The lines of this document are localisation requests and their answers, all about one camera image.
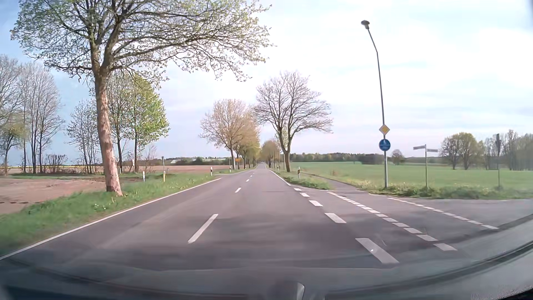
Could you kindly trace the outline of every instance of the yellow sign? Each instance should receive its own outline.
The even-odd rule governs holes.
[[[387,125],[383,124],[383,126],[381,126],[379,128],[379,131],[383,134],[383,135],[386,135],[387,133],[389,133],[389,131],[391,131]]]

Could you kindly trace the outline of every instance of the tree trunk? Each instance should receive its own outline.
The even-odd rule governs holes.
[[[109,109],[107,100],[108,73],[94,72],[94,89],[96,91],[96,111],[98,123],[98,139],[102,153],[103,173],[106,177],[106,191],[115,192],[122,196],[120,179],[118,178],[115,155],[113,153],[113,140],[111,139],[111,126],[109,124]]]

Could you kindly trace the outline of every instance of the sign post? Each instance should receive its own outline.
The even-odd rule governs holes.
[[[419,150],[419,149],[424,149],[424,156],[426,158],[426,188],[427,188],[427,153],[428,152],[439,152],[439,150],[438,149],[428,149],[426,145],[413,147],[413,150]]]

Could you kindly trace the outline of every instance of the lamp post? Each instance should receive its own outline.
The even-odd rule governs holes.
[[[366,30],[368,30],[368,35],[370,35],[370,39],[372,40],[372,45],[374,45],[374,49],[376,50],[376,58],[377,58],[377,73],[379,75],[379,92],[381,93],[381,119],[383,121],[383,125],[385,125],[385,109],[383,108],[383,89],[381,88],[381,70],[379,69],[379,54],[377,53],[376,44],[374,43],[374,39],[372,38],[372,34],[370,33],[370,27],[368,25],[370,24],[369,21],[363,20],[361,21],[361,25],[365,27]],[[387,169],[387,151],[383,151],[383,156],[385,157],[385,187],[388,185],[388,177],[389,172]]]

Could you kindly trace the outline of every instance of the pole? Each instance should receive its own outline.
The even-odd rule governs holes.
[[[379,68],[379,54],[377,53],[377,47],[374,43],[374,39],[372,38],[372,34],[370,33],[370,28],[368,26],[365,26],[365,28],[368,30],[368,35],[370,35],[370,39],[372,40],[372,45],[374,45],[374,49],[376,50],[376,58],[377,58],[377,73],[379,75],[379,92],[381,94],[381,119],[383,125],[385,125],[385,108],[383,107],[383,89],[381,87],[381,70]],[[385,157],[385,188],[387,188],[389,180],[389,171],[387,167],[387,151],[383,151],[383,156]]]
[[[426,189],[427,189],[427,144],[424,145],[424,152],[426,156]]]

